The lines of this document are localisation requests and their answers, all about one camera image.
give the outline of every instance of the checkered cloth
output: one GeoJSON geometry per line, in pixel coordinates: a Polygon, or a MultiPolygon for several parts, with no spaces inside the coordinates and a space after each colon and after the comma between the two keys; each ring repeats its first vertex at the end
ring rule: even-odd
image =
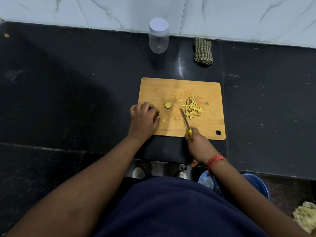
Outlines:
{"type": "Polygon", "coordinates": [[[196,62],[201,62],[206,65],[210,65],[213,63],[213,57],[211,52],[212,43],[203,38],[195,38],[194,39],[194,60],[196,62]]]}

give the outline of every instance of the person's left hand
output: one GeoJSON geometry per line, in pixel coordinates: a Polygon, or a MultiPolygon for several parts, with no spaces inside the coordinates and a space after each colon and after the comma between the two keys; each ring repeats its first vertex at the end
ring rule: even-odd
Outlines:
{"type": "Polygon", "coordinates": [[[128,136],[139,140],[143,144],[158,128],[160,111],[149,102],[133,105],[130,111],[132,120],[128,136]]]}

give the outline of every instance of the white shoe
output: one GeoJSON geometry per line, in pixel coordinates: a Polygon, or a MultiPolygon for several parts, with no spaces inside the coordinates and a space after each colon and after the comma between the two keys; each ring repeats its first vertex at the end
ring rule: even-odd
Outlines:
{"type": "Polygon", "coordinates": [[[186,176],[186,173],[185,173],[184,171],[181,171],[181,172],[177,175],[177,177],[183,178],[183,179],[188,179],[188,177],[186,176]]]}
{"type": "Polygon", "coordinates": [[[136,167],[133,170],[132,177],[136,179],[142,179],[146,176],[144,170],[141,167],[136,167]]]}

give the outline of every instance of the hand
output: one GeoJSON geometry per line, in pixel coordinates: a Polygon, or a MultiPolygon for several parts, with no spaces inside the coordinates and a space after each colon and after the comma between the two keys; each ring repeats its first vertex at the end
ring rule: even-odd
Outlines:
{"type": "Polygon", "coordinates": [[[199,162],[207,164],[209,159],[217,155],[217,150],[197,128],[192,128],[192,138],[187,136],[185,139],[188,142],[190,154],[194,158],[191,167],[195,167],[199,162]]]}
{"type": "Polygon", "coordinates": [[[160,111],[149,102],[133,105],[130,111],[132,120],[127,136],[131,136],[143,144],[158,128],[160,111]]]}

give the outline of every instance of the navy blue shirt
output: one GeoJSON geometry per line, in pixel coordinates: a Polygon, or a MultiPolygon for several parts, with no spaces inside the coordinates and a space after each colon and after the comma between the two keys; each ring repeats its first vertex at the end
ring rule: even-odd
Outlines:
{"type": "Polygon", "coordinates": [[[211,189],[156,177],[133,185],[105,219],[101,236],[267,236],[211,189]]]}

